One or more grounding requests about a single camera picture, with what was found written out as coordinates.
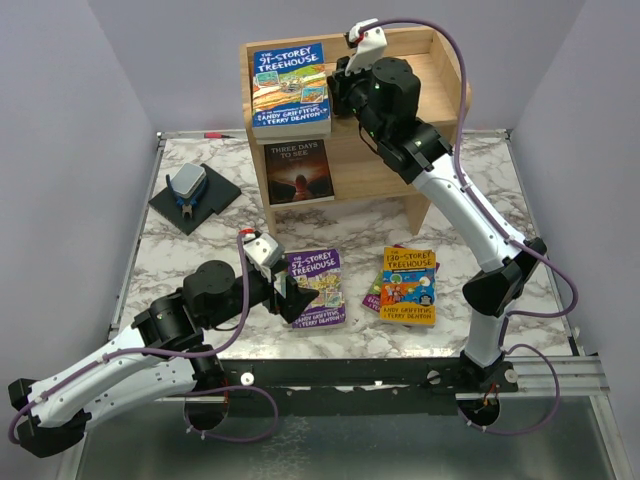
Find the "purple 52-Storey Treehouse book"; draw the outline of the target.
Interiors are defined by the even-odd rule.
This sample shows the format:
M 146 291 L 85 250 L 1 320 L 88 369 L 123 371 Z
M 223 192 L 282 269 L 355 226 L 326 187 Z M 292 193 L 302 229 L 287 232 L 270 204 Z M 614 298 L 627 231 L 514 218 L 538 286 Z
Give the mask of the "purple 52-Storey Treehouse book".
M 318 291 L 318 296 L 292 324 L 294 330 L 343 326 L 346 304 L 342 285 L 341 257 L 336 249 L 289 252 L 289 274 L 302 288 Z

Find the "blue 91-Storey Treehouse book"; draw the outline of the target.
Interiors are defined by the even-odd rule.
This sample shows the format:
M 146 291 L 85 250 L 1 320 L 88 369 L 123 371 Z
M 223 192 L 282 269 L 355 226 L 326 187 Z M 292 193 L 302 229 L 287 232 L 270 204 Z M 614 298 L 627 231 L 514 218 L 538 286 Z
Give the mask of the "blue 91-Storey Treehouse book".
M 252 128 L 331 121 L 321 43 L 255 52 L 252 86 Z

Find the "orange 39-Storey Treehouse book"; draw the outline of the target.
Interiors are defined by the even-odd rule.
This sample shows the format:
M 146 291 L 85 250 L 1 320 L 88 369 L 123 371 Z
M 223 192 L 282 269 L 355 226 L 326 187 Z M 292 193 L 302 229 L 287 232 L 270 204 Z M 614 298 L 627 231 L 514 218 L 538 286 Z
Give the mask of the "orange 39-Storey Treehouse book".
M 330 120 L 322 120 L 253 127 L 252 133 L 259 145 L 267 145 L 328 138 L 331 127 Z

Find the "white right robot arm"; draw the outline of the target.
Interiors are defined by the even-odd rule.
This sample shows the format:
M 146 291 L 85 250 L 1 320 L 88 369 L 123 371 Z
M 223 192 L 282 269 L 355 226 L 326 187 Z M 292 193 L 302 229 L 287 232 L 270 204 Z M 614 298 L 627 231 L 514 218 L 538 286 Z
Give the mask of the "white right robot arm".
M 546 245 L 512 227 L 455 163 L 449 141 L 418 118 L 421 83 L 407 61 L 384 57 L 354 71 L 349 62 L 339 58 L 327 79 L 334 115 L 357 120 L 361 140 L 440 210 L 480 267 L 463 287 L 471 324 L 459 378 L 467 389 L 481 391 L 495 379 L 506 316 Z

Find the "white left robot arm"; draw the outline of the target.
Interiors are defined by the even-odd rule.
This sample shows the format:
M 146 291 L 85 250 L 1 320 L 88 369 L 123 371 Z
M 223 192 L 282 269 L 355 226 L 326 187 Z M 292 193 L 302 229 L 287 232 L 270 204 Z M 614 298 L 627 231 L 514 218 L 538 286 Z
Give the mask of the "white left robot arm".
M 65 371 L 39 381 L 13 381 L 10 442 L 46 458 L 135 406 L 173 395 L 228 397 L 244 390 L 229 380 L 219 359 L 239 335 L 213 347 L 205 343 L 205 331 L 232 318 L 244 324 L 256 305 L 292 323 L 319 293 L 301 286 L 283 260 L 263 269 L 244 259 L 241 270 L 237 276 L 229 264 L 208 261 Z

